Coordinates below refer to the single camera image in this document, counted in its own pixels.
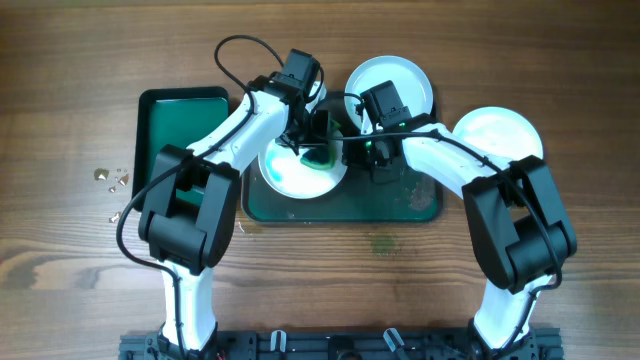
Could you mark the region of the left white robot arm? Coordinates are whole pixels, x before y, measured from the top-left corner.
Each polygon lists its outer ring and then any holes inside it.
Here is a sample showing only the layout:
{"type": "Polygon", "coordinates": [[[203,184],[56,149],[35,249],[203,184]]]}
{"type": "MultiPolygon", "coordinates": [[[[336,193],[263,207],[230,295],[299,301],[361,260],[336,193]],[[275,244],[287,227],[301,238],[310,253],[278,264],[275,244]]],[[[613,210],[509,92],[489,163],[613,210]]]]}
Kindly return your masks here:
{"type": "Polygon", "coordinates": [[[269,142],[305,124],[326,96],[319,81],[261,76],[209,134],[185,148],[167,144],[156,156],[140,191],[138,232],[165,282],[161,352],[198,359],[213,346],[213,269],[233,235],[241,175],[269,142]]]}

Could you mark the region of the white plate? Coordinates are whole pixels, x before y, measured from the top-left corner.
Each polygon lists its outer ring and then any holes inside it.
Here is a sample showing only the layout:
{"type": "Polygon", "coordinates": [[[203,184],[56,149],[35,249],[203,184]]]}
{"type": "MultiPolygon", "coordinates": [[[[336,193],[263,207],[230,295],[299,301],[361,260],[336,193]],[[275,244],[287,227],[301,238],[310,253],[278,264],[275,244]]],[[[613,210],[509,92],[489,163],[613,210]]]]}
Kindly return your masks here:
{"type": "Polygon", "coordinates": [[[530,155],[544,158],[541,137],[522,115],[508,108],[487,106],[464,115],[452,133],[491,154],[521,160],[530,155]]]}
{"type": "Polygon", "coordinates": [[[262,177],[277,193],[293,199],[313,199],[333,190],[344,178],[347,166],[342,163],[342,144],[331,141],[328,145],[330,161],[310,163],[305,154],[311,147],[301,147],[296,155],[290,148],[271,140],[258,155],[262,177]]]}
{"type": "Polygon", "coordinates": [[[412,114],[431,113],[435,117],[435,101],[426,74],[413,62],[398,56],[378,56],[359,65],[345,87],[345,108],[359,132],[369,135],[371,123],[364,112],[360,94],[376,85],[392,81],[401,100],[412,114]]]}

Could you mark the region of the white plate bottom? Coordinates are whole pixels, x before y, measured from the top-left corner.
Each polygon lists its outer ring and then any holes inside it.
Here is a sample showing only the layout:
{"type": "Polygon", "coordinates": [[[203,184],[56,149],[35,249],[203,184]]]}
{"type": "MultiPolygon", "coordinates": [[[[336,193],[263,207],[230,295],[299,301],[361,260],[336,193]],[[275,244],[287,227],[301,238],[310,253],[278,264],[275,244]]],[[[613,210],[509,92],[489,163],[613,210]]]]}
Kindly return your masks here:
{"type": "Polygon", "coordinates": [[[333,190],[344,178],[347,166],[342,163],[342,144],[331,141],[328,145],[330,161],[310,163],[305,154],[311,147],[301,147],[296,155],[290,148],[271,140],[258,155],[262,177],[277,193],[293,199],[313,199],[333,190]]]}

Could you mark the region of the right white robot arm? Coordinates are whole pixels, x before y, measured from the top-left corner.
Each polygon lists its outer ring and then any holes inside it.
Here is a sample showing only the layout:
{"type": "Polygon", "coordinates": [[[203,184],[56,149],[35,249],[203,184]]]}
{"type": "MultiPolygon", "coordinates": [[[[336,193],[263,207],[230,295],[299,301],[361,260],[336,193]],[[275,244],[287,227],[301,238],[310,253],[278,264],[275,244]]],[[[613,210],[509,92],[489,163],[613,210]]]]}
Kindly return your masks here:
{"type": "Polygon", "coordinates": [[[493,155],[441,123],[352,137],[374,145],[398,140],[407,164],[464,202],[474,256],[487,278],[472,319],[486,355],[515,351],[529,332],[538,296],[557,289],[562,266],[577,251],[575,231],[546,163],[493,155]]]}

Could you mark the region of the green yellow sponge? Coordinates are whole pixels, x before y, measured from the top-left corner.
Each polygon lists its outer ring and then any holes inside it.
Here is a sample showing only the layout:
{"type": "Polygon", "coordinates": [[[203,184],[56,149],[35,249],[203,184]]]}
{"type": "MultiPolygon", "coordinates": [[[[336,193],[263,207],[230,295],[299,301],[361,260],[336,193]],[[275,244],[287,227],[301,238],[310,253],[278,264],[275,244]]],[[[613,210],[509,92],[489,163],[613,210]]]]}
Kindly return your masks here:
{"type": "Polygon", "coordinates": [[[341,126],[334,120],[328,120],[325,133],[313,134],[313,141],[306,145],[306,151],[299,162],[312,170],[330,170],[341,163],[342,143],[336,140],[341,136],[341,126]]]}

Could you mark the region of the white plate top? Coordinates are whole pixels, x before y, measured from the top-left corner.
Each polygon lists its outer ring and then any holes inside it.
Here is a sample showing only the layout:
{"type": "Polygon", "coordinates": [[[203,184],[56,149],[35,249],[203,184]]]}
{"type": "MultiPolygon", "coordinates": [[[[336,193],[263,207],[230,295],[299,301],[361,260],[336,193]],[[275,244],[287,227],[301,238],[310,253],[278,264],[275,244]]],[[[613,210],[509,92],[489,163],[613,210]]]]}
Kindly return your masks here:
{"type": "Polygon", "coordinates": [[[398,56],[378,56],[359,65],[345,87],[345,108],[359,132],[369,135],[371,123],[364,112],[360,94],[376,85],[392,81],[401,100],[412,114],[431,113],[435,117],[435,101],[426,74],[413,62],[398,56]]]}

